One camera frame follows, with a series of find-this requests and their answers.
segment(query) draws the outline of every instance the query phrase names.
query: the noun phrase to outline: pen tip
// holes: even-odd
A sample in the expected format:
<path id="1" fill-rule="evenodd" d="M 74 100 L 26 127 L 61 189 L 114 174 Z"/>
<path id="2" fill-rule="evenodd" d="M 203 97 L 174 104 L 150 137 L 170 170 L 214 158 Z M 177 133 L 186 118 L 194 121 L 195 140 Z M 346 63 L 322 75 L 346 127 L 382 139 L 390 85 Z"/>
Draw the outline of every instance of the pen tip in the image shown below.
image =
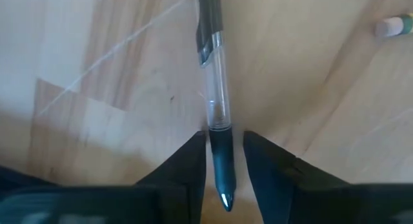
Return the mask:
<path id="1" fill-rule="evenodd" d="M 224 208 L 227 212 L 231 212 L 232 204 L 234 203 L 234 195 L 233 194 L 221 194 L 221 201 L 224 205 Z"/>

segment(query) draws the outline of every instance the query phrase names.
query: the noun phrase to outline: wood grain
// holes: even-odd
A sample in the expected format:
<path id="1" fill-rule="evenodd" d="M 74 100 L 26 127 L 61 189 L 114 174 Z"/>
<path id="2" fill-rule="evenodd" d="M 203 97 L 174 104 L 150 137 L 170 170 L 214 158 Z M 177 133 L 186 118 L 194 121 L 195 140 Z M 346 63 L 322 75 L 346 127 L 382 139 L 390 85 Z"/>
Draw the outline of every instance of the wood grain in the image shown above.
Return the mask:
<path id="1" fill-rule="evenodd" d="M 262 223 L 254 130 L 349 182 L 412 182 L 413 0 L 222 0 L 237 199 L 207 152 L 203 223 Z M 0 164 L 65 185 L 132 184 L 205 127 L 196 0 L 0 0 Z"/>

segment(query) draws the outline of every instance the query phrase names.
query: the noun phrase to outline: pen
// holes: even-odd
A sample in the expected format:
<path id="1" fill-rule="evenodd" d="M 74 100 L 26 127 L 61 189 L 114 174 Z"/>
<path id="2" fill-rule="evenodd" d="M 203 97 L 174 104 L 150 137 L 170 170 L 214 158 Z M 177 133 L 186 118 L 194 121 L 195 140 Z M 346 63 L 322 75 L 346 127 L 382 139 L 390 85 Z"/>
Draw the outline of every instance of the pen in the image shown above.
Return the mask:
<path id="1" fill-rule="evenodd" d="M 199 0 L 197 46 L 199 63 L 205 77 L 205 100 L 215 184 L 225 210 L 230 212 L 234 202 L 236 177 L 221 0 Z"/>

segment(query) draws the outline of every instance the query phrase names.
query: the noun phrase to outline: black pen grip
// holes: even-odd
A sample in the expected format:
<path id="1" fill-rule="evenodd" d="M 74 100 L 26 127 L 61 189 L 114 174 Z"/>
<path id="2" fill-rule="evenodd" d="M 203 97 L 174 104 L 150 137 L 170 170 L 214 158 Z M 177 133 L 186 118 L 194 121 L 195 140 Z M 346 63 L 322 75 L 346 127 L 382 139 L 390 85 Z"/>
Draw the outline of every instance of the black pen grip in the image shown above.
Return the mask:
<path id="1" fill-rule="evenodd" d="M 214 160 L 215 184 L 219 193 L 234 193 L 236 176 L 232 128 L 209 130 L 212 157 Z"/>

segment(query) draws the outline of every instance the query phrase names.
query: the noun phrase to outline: transparent pen barrel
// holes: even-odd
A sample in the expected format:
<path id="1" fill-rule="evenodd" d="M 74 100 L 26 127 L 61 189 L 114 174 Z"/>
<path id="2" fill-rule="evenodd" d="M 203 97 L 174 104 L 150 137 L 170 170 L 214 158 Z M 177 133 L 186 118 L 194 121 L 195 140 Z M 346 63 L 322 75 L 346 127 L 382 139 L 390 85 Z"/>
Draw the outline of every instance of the transparent pen barrel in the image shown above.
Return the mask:
<path id="1" fill-rule="evenodd" d="M 224 130 L 231 126 L 224 46 L 217 47 L 209 60 L 203 69 L 208 125 L 211 130 Z"/>

